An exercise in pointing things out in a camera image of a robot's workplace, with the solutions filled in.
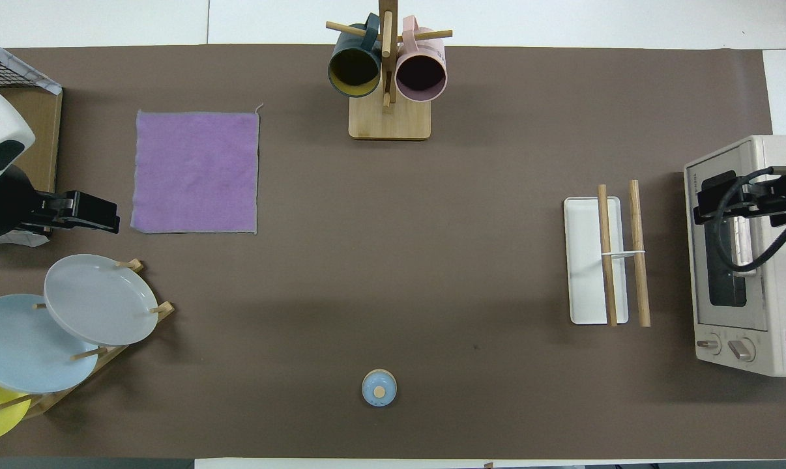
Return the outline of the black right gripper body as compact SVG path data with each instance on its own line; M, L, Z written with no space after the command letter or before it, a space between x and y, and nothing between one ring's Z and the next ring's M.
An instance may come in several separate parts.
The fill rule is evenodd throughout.
M771 226L786 225L786 164L769 166L739 178L744 217L774 216Z

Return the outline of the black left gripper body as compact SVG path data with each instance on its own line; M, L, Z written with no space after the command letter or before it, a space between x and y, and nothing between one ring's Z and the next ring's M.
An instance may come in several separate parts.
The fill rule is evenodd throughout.
M29 177L12 164L0 176L0 236L12 231L43 235L50 229L72 229L80 223L69 219L58 220L56 208L68 201L64 195L35 190Z

